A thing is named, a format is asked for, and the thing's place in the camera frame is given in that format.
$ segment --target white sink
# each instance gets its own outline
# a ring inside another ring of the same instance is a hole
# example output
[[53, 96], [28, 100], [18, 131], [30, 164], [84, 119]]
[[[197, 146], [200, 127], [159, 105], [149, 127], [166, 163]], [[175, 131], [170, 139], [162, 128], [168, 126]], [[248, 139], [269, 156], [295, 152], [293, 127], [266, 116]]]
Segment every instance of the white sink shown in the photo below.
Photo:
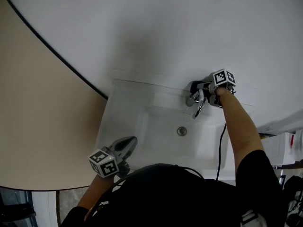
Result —
[[[129, 157], [132, 169], [156, 163], [191, 167], [206, 178], [215, 178], [223, 110], [207, 102], [197, 119], [197, 105], [187, 107], [190, 93], [168, 87], [114, 80], [99, 129], [96, 148], [118, 138], [136, 136], [138, 145]], [[244, 105], [251, 113], [253, 107]], [[184, 127], [186, 135], [177, 134]], [[221, 146], [220, 179], [234, 179], [234, 159], [227, 131]]]

